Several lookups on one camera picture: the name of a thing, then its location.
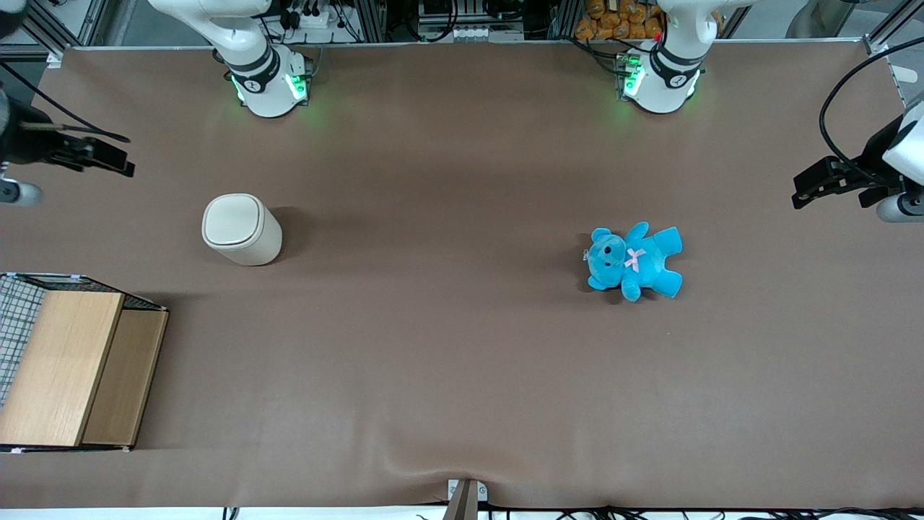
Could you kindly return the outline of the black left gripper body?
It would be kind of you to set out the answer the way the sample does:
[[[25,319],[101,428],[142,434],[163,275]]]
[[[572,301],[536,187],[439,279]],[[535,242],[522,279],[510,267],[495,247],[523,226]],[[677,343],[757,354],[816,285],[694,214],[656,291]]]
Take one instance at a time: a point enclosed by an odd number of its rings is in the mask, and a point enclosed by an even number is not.
[[[866,142],[863,151],[853,161],[867,175],[854,173],[850,182],[861,185],[858,201],[861,207],[869,208],[874,203],[884,205],[888,210],[908,210],[910,198],[907,196],[907,182],[899,171],[884,160],[884,153],[901,128],[901,118],[879,129]]]

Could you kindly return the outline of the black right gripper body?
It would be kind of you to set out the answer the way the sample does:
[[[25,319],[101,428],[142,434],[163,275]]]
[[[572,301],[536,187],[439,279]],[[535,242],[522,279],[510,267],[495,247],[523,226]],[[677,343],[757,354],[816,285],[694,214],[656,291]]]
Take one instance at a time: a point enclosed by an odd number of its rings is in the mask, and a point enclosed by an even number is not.
[[[26,165],[46,163],[81,171],[72,154],[72,138],[53,129],[26,129],[25,123],[50,124],[44,112],[1,92],[1,159]]]

